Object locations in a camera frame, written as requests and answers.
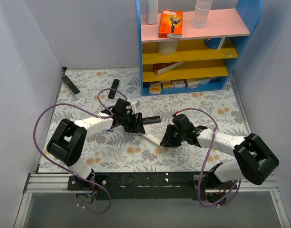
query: floral tablecloth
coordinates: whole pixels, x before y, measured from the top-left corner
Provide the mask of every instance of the floral tablecloth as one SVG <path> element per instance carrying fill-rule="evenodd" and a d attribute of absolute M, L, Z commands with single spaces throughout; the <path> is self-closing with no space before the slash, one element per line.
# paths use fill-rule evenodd
<path fill-rule="evenodd" d="M 175 111 L 196 107 L 211 114 L 219 125 L 221 132 L 242 136 L 245 135 L 243 118 L 238 109 L 231 84 L 224 90 L 213 92 L 173 94 L 173 95 L 140 95 L 140 78 L 138 68 L 117 68 L 100 70 L 67 70 L 66 75 L 80 89 L 83 97 L 76 100 L 62 83 L 57 103 L 71 103 L 93 113 L 103 110 L 98 102 L 98 92 L 110 88 L 114 79 L 120 79 L 119 90 L 132 101 L 140 102 L 139 112 L 144 117 L 159 115 L 162 122 L 145 125 L 145 130 L 162 139 L 168 124 L 172 123 Z M 115 104 L 115 99 L 107 97 L 108 91 L 101 95 L 101 100 L 108 106 Z M 185 113 L 195 126 L 205 125 L 213 129 L 212 121 L 202 113 L 187 111 Z M 87 114 L 69 106 L 55 108 L 49 126 L 45 147 L 54 133 L 60 120 L 68 118 L 80 120 Z M 44 153 L 54 159 L 46 150 Z M 207 149 L 197 148 L 183 143 L 180 148 L 159 148 L 139 135 L 125 133 L 122 127 L 114 132 L 99 132 L 88 137 L 84 144 L 82 157 L 96 172 L 141 172 L 141 171 L 200 171 Z M 234 161 L 234 158 L 219 151 L 212 151 L 205 170 L 211 169 L 219 162 Z M 41 157 L 39 173 L 64 172 Z"/>

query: black remote control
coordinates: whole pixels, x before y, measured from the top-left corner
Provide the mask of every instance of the black remote control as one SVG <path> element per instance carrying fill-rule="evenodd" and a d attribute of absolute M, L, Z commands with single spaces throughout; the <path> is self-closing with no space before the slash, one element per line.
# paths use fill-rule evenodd
<path fill-rule="evenodd" d="M 160 116 L 142 118 L 143 124 L 154 124 L 154 123 L 160 123 L 160 122 L 161 122 Z"/>
<path fill-rule="evenodd" d="M 75 86 L 75 84 L 66 76 L 64 75 L 61 80 L 65 83 L 67 88 L 73 93 L 76 99 L 80 99 L 82 97 L 82 93 L 80 90 Z"/>
<path fill-rule="evenodd" d="M 119 79 L 114 79 L 111 88 L 112 88 L 112 89 L 118 89 L 119 82 L 120 82 Z M 114 91 L 114 90 L 110 90 L 109 93 L 108 93 L 108 96 L 107 96 L 107 97 L 110 98 L 110 99 L 114 99 L 114 98 L 115 98 L 115 94 L 116 94 L 116 91 Z"/>

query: black metal base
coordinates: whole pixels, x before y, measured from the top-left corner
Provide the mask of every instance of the black metal base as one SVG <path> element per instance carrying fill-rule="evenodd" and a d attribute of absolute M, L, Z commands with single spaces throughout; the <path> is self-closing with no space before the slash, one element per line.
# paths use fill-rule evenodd
<path fill-rule="evenodd" d="M 96 173 L 95 182 L 104 186 L 113 199 L 192 199 L 198 200 L 193 176 L 199 172 L 108 172 Z M 75 176 L 68 180 L 68 190 L 85 190 Z M 96 200 L 107 200 L 97 190 Z M 206 200 L 201 190 L 201 200 Z"/>

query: gray wall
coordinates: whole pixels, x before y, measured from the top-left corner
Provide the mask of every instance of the gray wall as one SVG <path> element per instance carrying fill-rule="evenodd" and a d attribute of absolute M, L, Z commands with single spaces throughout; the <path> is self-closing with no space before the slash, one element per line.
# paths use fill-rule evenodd
<path fill-rule="evenodd" d="M 234 76 L 246 115 L 280 159 L 275 174 L 291 223 L 291 0 L 266 0 Z"/>
<path fill-rule="evenodd" d="M 57 60 L 68 68 L 138 66 L 135 0 L 25 0 Z M 238 0 L 214 1 L 212 9 Z M 159 11 L 194 11 L 196 0 L 159 0 Z M 141 0 L 146 14 L 146 0 Z"/>
<path fill-rule="evenodd" d="M 0 228 L 12 227 L 39 153 L 35 121 L 55 101 L 61 67 L 24 0 L 0 0 Z M 51 114 L 38 130 L 43 146 Z"/>

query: shelf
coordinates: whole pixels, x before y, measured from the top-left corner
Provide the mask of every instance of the shelf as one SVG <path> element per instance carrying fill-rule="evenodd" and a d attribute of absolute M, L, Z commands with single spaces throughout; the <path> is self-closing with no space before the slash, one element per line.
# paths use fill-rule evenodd
<path fill-rule="evenodd" d="M 194 11 L 184 12 L 183 35 L 181 39 L 201 39 L 216 37 L 239 37 L 250 35 L 242 18 L 236 9 L 215 9 L 209 12 L 207 26 L 197 29 L 192 26 Z M 142 43 L 170 41 L 169 38 L 158 38 L 161 14 L 158 14 L 157 24 L 148 25 L 146 15 L 141 15 Z"/>
<path fill-rule="evenodd" d="M 237 58 L 238 55 L 230 39 L 224 47 L 215 50 L 208 48 L 203 39 L 181 40 L 178 42 L 177 52 L 170 56 L 162 56 L 156 52 L 155 43 L 142 44 L 142 63 L 172 63 L 180 61 L 197 61 L 222 58 Z"/>
<path fill-rule="evenodd" d="M 165 95 L 165 94 L 180 94 L 180 93 L 192 93 L 192 92 L 204 92 L 222 89 L 222 85 L 219 82 L 209 82 L 205 85 L 199 85 L 196 89 L 185 88 L 174 88 L 174 89 L 163 89 L 161 88 L 160 94 L 150 94 L 149 87 L 144 87 L 144 96 L 151 95 Z"/>
<path fill-rule="evenodd" d="M 221 76 L 228 76 L 228 71 L 221 59 L 187 62 L 159 76 L 152 71 L 151 64 L 143 66 L 143 82 Z"/>

